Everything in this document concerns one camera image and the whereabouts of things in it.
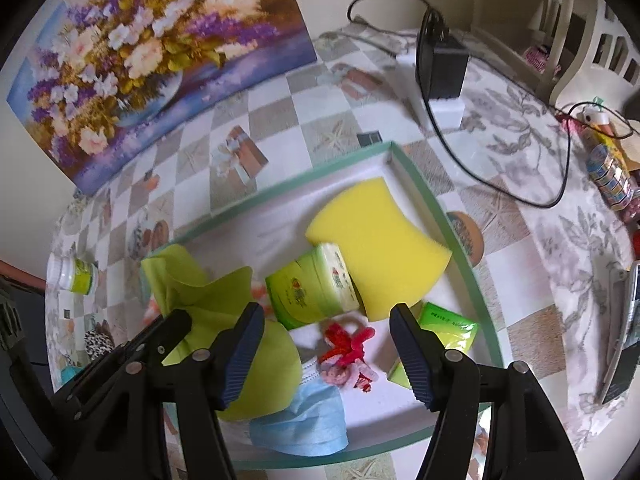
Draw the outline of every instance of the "screw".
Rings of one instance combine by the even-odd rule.
[[[194,361],[206,361],[211,356],[211,353],[206,348],[196,350],[191,357]]]
[[[529,365],[524,361],[514,361],[513,368],[521,374],[526,374],[529,371]]]
[[[140,361],[133,361],[132,363],[129,363],[124,369],[127,372],[127,374],[135,375],[140,370],[142,370],[142,363]]]
[[[444,357],[447,361],[451,361],[452,363],[458,363],[462,361],[462,354],[458,350],[454,350],[453,348],[444,352]]]

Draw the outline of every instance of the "table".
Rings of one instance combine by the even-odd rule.
[[[343,31],[397,51],[405,47],[403,40],[363,27]],[[513,75],[478,40],[460,37]],[[117,345],[140,330],[146,309],[140,260],[149,251],[257,190],[371,142],[394,140],[467,245],[504,361],[529,363],[579,450],[625,400],[594,404],[605,369],[609,287],[631,263],[632,248],[624,225],[589,182],[577,138],[562,202],[551,210],[520,205],[466,176],[433,132],[418,126],[393,59],[342,36],[314,44],[315,64],[216,104],[140,153],[94,197],[74,197],[56,225],[52,249],[75,248],[95,260],[100,280],[85,298],[47,293],[54,388],[65,366],[88,362],[85,332],[98,327]],[[477,60],[469,64],[462,97],[462,126],[446,132],[453,150],[511,192],[542,202],[555,195],[566,136],[546,108]],[[232,156],[230,142],[247,137],[252,142],[246,150]],[[178,460],[177,443],[168,445]],[[417,470],[425,448],[419,443],[344,467],[395,468],[398,478],[408,478],[400,474],[407,467],[401,464]],[[323,474],[338,478],[332,475],[341,474],[340,467],[327,466]]]

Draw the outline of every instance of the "green felt cloth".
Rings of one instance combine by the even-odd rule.
[[[252,301],[251,267],[242,267],[215,282],[180,245],[142,260],[142,268],[163,316],[174,308],[191,315],[191,331],[164,359],[177,364],[198,348],[208,348],[219,332],[235,325]],[[287,330],[270,320],[249,369],[240,397],[218,413],[223,420],[246,420],[280,412],[300,385],[302,364]]]

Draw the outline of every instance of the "power strip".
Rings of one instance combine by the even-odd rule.
[[[399,54],[396,57],[398,64],[396,72],[398,79],[404,85],[407,96],[414,108],[415,115],[418,117],[422,127],[428,131],[434,131],[433,125],[427,115],[427,107],[422,98],[422,92],[415,80],[415,49],[411,49],[407,54]],[[465,102],[460,97],[453,99],[430,99],[429,104],[431,111],[438,121],[441,130],[459,129],[462,124],[462,115],[465,113]]]

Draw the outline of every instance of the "face mask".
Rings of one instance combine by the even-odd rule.
[[[317,358],[302,365],[289,407],[249,421],[249,437],[254,446],[298,456],[325,456],[347,447],[340,391],[322,380]]]

